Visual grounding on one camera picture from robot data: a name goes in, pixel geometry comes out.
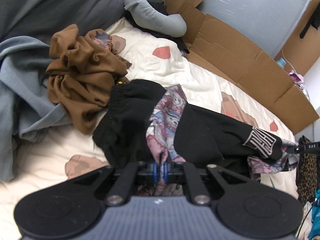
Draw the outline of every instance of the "black cable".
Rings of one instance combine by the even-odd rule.
[[[299,234],[300,234],[300,232],[301,232],[302,226],[303,226],[304,222],[306,221],[306,219],[307,219],[310,211],[312,210],[312,208],[313,208],[314,206],[319,205],[319,202],[320,202],[320,198],[318,198],[316,201],[314,201],[314,202],[311,204],[311,208],[308,210],[305,218],[303,219],[303,221],[302,221],[302,223],[301,223],[301,226],[300,226],[299,231],[298,231],[298,234],[297,234],[297,239],[299,238]]]

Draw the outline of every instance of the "neck pillow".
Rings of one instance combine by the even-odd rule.
[[[152,0],[153,4],[164,0]],[[171,37],[181,37],[187,31],[187,25],[180,14],[165,15],[154,9],[148,0],[124,0],[124,9],[130,11],[134,21],[142,28],[153,30]]]

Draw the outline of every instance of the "metal screw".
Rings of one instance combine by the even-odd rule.
[[[214,168],[217,167],[217,165],[215,165],[215,164],[208,164],[207,167],[208,167],[209,169],[214,169]]]
[[[123,201],[123,198],[118,195],[112,195],[108,197],[107,200],[110,204],[119,204]]]
[[[209,203],[210,198],[206,195],[198,195],[198,196],[195,196],[194,201],[197,204],[207,204]]]

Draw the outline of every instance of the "cardboard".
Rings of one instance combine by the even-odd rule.
[[[305,75],[320,57],[320,29],[310,26],[304,38],[299,37],[319,2],[320,0],[311,0],[297,27],[283,46],[284,56],[301,75]],[[283,56],[280,51],[275,60],[281,57]],[[284,69],[292,70],[289,64],[286,64]]]
[[[257,45],[211,15],[197,10],[199,0],[165,0],[169,14],[187,24],[187,59],[232,82],[274,113],[294,134],[319,118],[289,75]]]

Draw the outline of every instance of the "mattress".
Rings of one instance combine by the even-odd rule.
[[[270,111],[223,78],[188,62],[176,44],[133,28],[124,18],[106,32],[120,56],[132,62],[127,78],[163,86],[180,84],[193,105],[226,114],[294,142],[292,132]],[[25,195],[107,165],[92,135],[72,125],[52,127],[41,143],[23,142],[16,158],[17,177],[0,184],[0,239],[16,240],[15,204]],[[298,197],[295,171],[261,176],[261,182]]]

